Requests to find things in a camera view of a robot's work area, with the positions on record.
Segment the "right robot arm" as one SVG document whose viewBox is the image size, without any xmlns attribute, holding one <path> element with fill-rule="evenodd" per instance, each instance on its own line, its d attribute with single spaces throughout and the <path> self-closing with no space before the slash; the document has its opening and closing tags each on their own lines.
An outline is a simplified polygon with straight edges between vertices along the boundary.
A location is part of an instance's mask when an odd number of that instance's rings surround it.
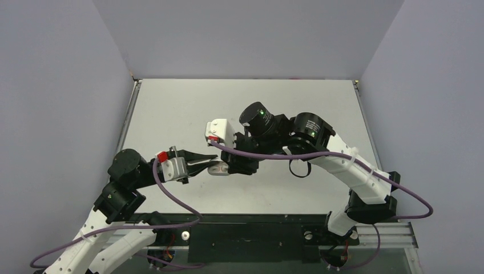
<svg viewBox="0 0 484 274">
<path fill-rule="evenodd" d="M 391 196 L 391 183 L 398 182 L 399 175 L 371 165 L 318 115 L 301 112 L 287 118 L 273 115 L 261 102 L 254 102 L 240 114 L 239 122 L 244 132 L 234 134 L 233 145 L 243 154 L 221 154 L 230 174 L 256 172 L 260 159 L 249 158 L 247 153 L 291 157 L 311 154 L 306 159 L 309 167 L 320 167 L 349 187 L 347 205 L 327 215 L 322 228 L 326 242 L 338 243 L 358 223 L 376 224 L 396 216 L 397 199 Z"/>
</svg>

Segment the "white charging case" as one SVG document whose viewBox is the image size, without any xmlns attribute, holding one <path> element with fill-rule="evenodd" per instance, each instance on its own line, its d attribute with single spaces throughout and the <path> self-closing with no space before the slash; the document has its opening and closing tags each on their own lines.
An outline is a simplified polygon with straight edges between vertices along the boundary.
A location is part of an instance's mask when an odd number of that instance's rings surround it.
<svg viewBox="0 0 484 274">
<path fill-rule="evenodd" d="M 225 162 L 215 161 L 210 167 L 207 168 L 207 172 L 212 176 L 228 176 L 229 166 Z"/>
</svg>

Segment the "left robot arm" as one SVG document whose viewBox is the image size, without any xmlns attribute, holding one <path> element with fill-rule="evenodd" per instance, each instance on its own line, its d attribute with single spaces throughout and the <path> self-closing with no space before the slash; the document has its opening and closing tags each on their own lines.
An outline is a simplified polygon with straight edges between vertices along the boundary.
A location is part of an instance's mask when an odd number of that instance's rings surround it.
<svg viewBox="0 0 484 274">
<path fill-rule="evenodd" d="M 37 273 L 111 273 L 142 248 L 164 245 L 170 232 L 191 227 L 202 220 L 197 210 L 174 197 L 163 183 L 188 179 L 216 164 L 217 155 L 203 155 L 171 147 L 150 162 L 133 149 L 119 151 L 108 169 L 109 182 L 94 202 L 75 238 L 32 259 Z M 139 189 L 157 185 L 172 201 L 192 212 L 196 219 L 171 223 L 158 212 L 141 219 L 142 225 L 127 225 L 146 200 Z"/>
</svg>

